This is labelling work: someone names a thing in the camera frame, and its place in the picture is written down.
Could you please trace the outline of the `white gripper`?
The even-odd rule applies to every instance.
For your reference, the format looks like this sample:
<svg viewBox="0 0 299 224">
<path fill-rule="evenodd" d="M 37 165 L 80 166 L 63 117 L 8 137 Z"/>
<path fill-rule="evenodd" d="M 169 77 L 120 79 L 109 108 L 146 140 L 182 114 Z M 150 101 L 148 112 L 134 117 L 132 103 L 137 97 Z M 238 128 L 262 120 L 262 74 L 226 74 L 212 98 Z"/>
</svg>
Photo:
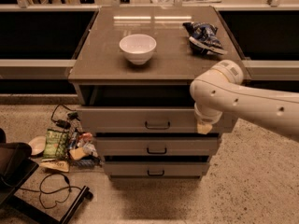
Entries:
<svg viewBox="0 0 299 224">
<path fill-rule="evenodd" d="M 200 134 L 208 134 L 212 130 L 212 125 L 217 123 L 222 116 L 218 110 L 209 108 L 206 105 L 194 104 L 194 114 L 197 122 L 197 132 Z"/>
</svg>

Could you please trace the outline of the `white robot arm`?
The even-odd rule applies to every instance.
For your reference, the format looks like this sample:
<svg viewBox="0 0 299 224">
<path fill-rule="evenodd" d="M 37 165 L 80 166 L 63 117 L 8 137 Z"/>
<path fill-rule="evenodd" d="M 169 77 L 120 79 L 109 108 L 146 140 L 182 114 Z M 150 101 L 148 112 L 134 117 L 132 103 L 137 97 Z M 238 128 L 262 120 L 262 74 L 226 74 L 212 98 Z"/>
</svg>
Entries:
<svg viewBox="0 0 299 224">
<path fill-rule="evenodd" d="M 230 60 L 197 77 L 190 86 L 197 120 L 212 125 L 229 113 L 298 142 L 299 94 L 245 87 L 243 79 L 241 67 Z"/>
</svg>

